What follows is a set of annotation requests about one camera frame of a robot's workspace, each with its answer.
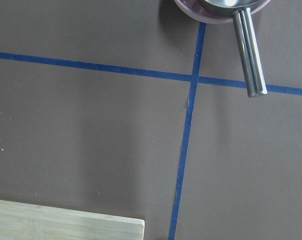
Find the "metal scoop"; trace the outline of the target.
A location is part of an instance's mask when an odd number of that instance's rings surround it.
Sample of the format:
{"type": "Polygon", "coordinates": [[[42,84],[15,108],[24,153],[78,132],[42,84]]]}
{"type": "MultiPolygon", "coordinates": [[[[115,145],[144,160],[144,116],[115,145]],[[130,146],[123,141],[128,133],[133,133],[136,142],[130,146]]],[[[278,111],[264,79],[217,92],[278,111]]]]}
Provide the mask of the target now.
{"type": "Polygon", "coordinates": [[[267,94],[258,45],[251,14],[266,3],[261,1],[203,0],[200,5],[212,15],[233,19],[247,94],[256,97],[267,94]]]}

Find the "pink bowl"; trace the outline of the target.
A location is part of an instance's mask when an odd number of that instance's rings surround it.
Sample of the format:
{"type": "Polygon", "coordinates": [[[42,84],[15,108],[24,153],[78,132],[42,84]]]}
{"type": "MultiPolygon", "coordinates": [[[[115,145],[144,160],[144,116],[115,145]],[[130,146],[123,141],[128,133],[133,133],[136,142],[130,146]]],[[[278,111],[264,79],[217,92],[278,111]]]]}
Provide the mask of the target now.
{"type": "Polygon", "coordinates": [[[265,7],[269,1],[261,0],[203,0],[203,1],[175,1],[178,7],[189,17],[209,24],[225,24],[233,22],[231,16],[236,10],[242,10],[245,7],[250,8],[250,13],[254,14],[265,7]]]}

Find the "wooden cutting board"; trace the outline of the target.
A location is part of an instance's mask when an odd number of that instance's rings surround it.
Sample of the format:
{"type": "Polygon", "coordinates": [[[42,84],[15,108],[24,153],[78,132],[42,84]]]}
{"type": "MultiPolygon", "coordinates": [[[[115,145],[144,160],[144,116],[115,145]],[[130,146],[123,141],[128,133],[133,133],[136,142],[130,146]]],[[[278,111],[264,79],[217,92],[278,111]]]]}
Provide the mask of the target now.
{"type": "Polygon", "coordinates": [[[0,200],[0,240],[142,240],[142,219],[0,200]]]}

